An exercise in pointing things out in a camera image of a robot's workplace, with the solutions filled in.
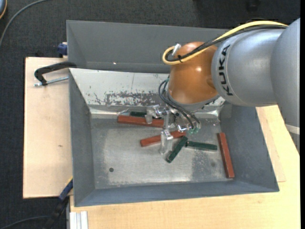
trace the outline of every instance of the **wooden table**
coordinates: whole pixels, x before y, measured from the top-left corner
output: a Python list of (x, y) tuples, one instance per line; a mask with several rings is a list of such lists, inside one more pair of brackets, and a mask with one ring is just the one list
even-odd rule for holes
[[(26, 59), (24, 198), (58, 196), (72, 176), (68, 82), (33, 86), (35, 69), (63, 60)], [(278, 107), (257, 113), (280, 192), (77, 208), (71, 196), (70, 210), (88, 211), (89, 229), (300, 228), (300, 156)]]

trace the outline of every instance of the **gray carpet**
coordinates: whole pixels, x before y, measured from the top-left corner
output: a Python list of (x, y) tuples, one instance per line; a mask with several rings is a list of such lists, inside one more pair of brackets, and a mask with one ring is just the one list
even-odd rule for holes
[[(36, 0), (8, 0), (0, 34), (19, 9)], [(247, 12), (247, 0), (56, 0), (31, 7), (16, 18), (0, 48), (0, 228), (20, 219), (49, 215), (55, 198), (22, 199), (23, 59), (58, 57), (66, 20), (112, 21), (190, 27), (232, 28), (251, 18), (290, 24), (300, 17), (300, 0), (262, 0)], [(44, 221), (14, 228), (41, 228)], [(54, 228), (65, 228), (64, 219)]]

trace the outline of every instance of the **black cable on floor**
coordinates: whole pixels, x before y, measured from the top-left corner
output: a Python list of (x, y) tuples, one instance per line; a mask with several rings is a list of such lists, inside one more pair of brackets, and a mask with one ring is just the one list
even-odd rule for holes
[(0, 229), (7, 229), (7, 228), (10, 228), (10, 227), (12, 227), (12, 226), (21, 224), (21, 223), (26, 222), (26, 221), (37, 220), (37, 219), (47, 219), (47, 218), (49, 218), (49, 217), (50, 217), (50, 216), (36, 216), (36, 217), (27, 218), (27, 219), (22, 219), (22, 220), (19, 220), (19, 221), (14, 222), (14, 223), (12, 223), (12, 224), (9, 224), (9, 225), (7, 225), (7, 226), (5, 226), (5, 227), (2, 227), (2, 228), (0, 228)]

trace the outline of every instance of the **yellow cable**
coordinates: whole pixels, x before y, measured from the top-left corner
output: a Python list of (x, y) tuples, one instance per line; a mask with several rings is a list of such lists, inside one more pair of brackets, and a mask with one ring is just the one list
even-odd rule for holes
[[(285, 25), (285, 24), (278, 23), (278, 22), (273, 22), (273, 21), (253, 21), (253, 22), (250, 22), (250, 23), (247, 23), (247, 24), (244, 24), (244, 25), (240, 25), (240, 26), (238, 26), (238, 27), (236, 27), (236, 28), (234, 28), (234, 29), (232, 29), (232, 30), (226, 32), (225, 34), (221, 35), (220, 37), (217, 37), (217, 38), (214, 39), (213, 41), (218, 40), (218, 39), (221, 39), (221, 38), (226, 37), (226, 36), (229, 36), (229, 35), (232, 35), (232, 34), (234, 34), (235, 32), (238, 32), (238, 31), (243, 30), (243, 29), (245, 29), (245, 28), (248, 28), (248, 27), (251, 27), (251, 26), (257, 26), (257, 25), (283, 25), (283, 26), (287, 26), (287, 25)], [(203, 53), (207, 48), (204, 48), (204, 49), (202, 49), (202, 50), (200, 50), (200, 51), (198, 51), (198, 52), (196, 52), (196, 53), (194, 53), (194, 54), (192, 54), (192, 55), (190, 55), (190, 56), (184, 58), (184, 59), (181, 60), (181, 61), (174, 61), (174, 62), (167, 61), (167, 60), (166, 60), (166, 55), (167, 55), (167, 53), (168, 53), (170, 50), (174, 49), (174, 46), (173, 46), (173, 47), (170, 47), (170, 48), (168, 48), (168, 49), (165, 50), (165, 52), (164, 52), (164, 54), (163, 54), (163, 56), (162, 56), (162, 60), (163, 60), (163, 62), (164, 62), (165, 64), (168, 64), (168, 65), (179, 64), (179, 63), (188, 61), (188, 60), (192, 59), (193, 57), (196, 57), (197, 55)]]

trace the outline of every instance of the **red wooden block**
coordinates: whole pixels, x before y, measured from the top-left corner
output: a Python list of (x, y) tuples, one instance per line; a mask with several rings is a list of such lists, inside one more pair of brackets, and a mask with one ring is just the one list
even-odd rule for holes
[(234, 174), (231, 156), (230, 156), (230, 152), (229, 152), (229, 147), (228, 147), (228, 143), (227, 143), (225, 134), (223, 132), (218, 133), (217, 138), (218, 138), (218, 142), (219, 142), (221, 156), (223, 158), (225, 174), (226, 174), (227, 178), (234, 178), (235, 174)]
[(148, 124), (148, 123), (146, 123), (145, 118), (142, 118), (142, 117), (119, 115), (118, 116), (118, 123), (163, 128), (164, 120), (162, 120), (162, 119), (152, 119), (152, 123)]
[[(171, 135), (173, 136), (173, 138), (179, 138), (179, 137), (185, 136), (186, 133), (185, 132), (174, 131), (174, 132), (171, 132)], [(156, 136), (152, 136), (152, 137), (142, 139), (140, 141), (140, 144), (141, 144), (142, 147), (146, 147), (146, 146), (156, 144), (156, 143), (159, 143), (159, 142), (161, 142), (161, 135), (156, 135)]]

